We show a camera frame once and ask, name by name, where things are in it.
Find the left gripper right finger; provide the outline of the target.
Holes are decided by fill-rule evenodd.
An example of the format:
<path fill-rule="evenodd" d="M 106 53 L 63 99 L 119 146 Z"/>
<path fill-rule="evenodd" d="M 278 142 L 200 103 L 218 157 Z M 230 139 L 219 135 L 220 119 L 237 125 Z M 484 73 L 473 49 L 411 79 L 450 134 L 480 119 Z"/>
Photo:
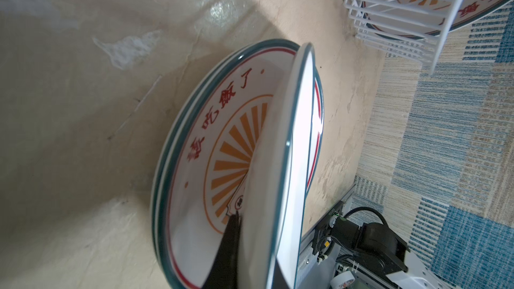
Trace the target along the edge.
<path fill-rule="evenodd" d="M 290 289 L 290 286 L 288 285 L 282 273 L 281 266 L 278 260 L 275 260 L 271 289 Z"/>

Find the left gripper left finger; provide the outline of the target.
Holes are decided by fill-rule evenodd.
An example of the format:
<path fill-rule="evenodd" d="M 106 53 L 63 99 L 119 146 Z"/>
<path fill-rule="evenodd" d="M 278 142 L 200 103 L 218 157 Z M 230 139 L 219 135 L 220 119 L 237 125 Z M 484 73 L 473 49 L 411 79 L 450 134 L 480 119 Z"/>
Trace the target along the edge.
<path fill-rule="evenodd" d="M 241 216 L 231 215 L 214 263 L 202 286 L 203 289 L 236 289 L 238 287 L 238 250 Z"/>

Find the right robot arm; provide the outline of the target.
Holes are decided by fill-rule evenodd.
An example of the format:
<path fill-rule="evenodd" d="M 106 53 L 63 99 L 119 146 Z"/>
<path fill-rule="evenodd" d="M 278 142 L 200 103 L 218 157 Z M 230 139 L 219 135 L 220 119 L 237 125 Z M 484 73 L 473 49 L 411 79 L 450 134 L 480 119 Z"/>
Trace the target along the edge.
<path fill-rule="evenodd" d="M 449 288 L 416 253 L 390 229 L 385 217 L 372 207 L 356 207 L 346 214 L 329 212 L 314 227 L 311 242 L 318 261 L 338 245 L 345 250 L 335 261 L 350 274 L 363 276 L 378 288 Z"/>

